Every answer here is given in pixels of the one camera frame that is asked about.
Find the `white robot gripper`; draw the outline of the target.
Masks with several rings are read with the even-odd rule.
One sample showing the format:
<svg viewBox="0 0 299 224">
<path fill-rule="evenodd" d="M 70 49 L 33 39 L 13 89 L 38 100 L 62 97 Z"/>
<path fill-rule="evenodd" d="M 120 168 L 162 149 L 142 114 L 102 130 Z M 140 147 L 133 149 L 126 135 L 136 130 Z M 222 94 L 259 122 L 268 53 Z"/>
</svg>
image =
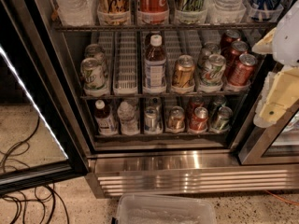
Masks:
<svg viewBox="0 0 299 224">
<path fill-rule="evenodd" d="M 253 123 L 268 128 L 286 113 L 299 99 L 299 1 L 264 38 L 254 44 L 257 54 L 272 54 L 284 66 L 281 71 L 269 72 L 265 78 Z"/>
</svg>

